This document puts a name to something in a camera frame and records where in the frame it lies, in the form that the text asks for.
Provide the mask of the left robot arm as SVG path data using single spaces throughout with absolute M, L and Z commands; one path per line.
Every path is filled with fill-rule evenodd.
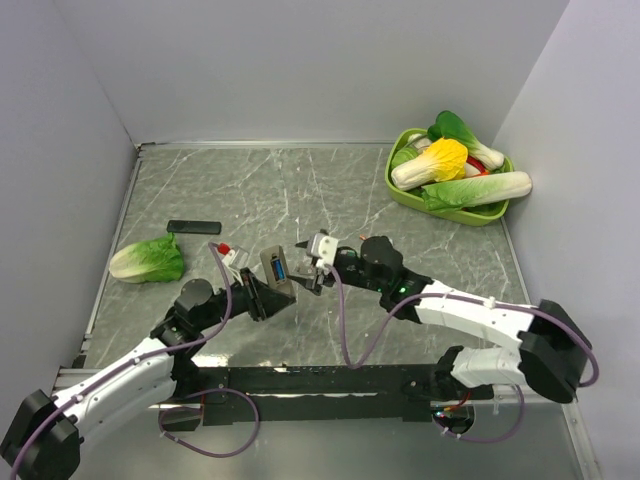
M 53 396 L 25 397 L 1 442 L 13 479 L 67 479 L 81 447 L 147 407 L 184 402 L 198 387 L 192 357 L 231 318 L 266 320 L 296 301 L 288 277 L 262 282 L 247 268 L 215 291 L 204 279 L 187 282 L 160 322 L 124 357 Z

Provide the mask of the blue battery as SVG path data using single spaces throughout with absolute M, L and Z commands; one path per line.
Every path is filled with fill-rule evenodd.
M 272 269 L 274 272 L 274 277 L 277 281 L 284 281 L 286 279 L 286 274 L 282 262 L 279 258 L 275 258 L 272 260 Z

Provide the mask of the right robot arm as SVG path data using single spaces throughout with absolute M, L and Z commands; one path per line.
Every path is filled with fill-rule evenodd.
M 592 345 L 558 303 L 536 306 L 500 302 L 451 288 L 404 265 L 386 236 L 344 247 L 319 232 L 299 243 L 311 263 L 299 267 L 297 282 L 320 293 L 352 286 L 379 293 L 389 317 L 456 330 L 488 342 L 486 348 L 451 347 L 439 361 L 438 390 L 459 398 L 486 385 L 527 386 L 556 403 L 568 404 L 599 374 Z M 582 375 L 593 367 L 589 380 Z

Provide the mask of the beige white remote control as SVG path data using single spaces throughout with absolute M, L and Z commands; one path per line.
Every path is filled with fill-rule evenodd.
M 283 248 L 274 245 L 260 252 L 260 260 L 265 273 L 267 285 L 279 293 L 295 296 L 293 282 L 289 278 L 289 269 Z

